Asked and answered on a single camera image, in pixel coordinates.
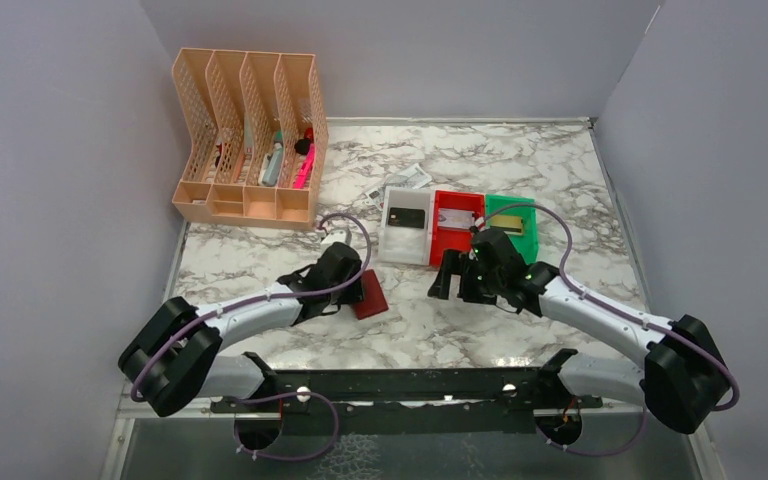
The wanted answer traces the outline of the red leather card holder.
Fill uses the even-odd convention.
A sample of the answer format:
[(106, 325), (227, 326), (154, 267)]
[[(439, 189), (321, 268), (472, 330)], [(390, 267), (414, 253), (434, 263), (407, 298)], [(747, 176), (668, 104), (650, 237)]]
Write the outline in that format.
[(358, 320), (364, 320), (389, 310), (389, 305), (374, 270), (366, 270), (355, 283), (349, 305)]

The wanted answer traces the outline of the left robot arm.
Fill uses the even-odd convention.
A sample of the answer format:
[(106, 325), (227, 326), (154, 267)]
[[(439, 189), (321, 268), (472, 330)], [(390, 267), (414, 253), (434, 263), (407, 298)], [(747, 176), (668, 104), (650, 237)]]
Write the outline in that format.
[(343, 242), (318, 260), (281, 276), (260, 293), (194, 306), (183, 297), (165, 301), (120, 355), (117, 366), (160, 417), (196, 398), (237, 397), (258, 411), (273, 401), (274, 384), (247, 357), (219, 361), (224, 349), (272, 329), (324, 315), (344, 290), (359, 282), (363, 263)]

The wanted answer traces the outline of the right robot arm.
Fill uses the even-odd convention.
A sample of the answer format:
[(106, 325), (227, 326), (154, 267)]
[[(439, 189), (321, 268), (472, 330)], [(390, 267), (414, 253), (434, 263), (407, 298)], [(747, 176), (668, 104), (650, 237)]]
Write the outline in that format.
[(497, 228), (477, 232), (469, 250), (444, 252), (427, 294), (449, 296), (459, 276), (466, 303), (505, 300), (516, 313), (558, 321), (603, 342), (622, 359), (571, 353), (537, 380), (539, 398), (560, 407), (574, 396), (598, 396), (646, 408), (683, 434), (695, 432), (731, 386), (707, 326), (635, 310), (576, 284), (551, 264), (527, 263)]

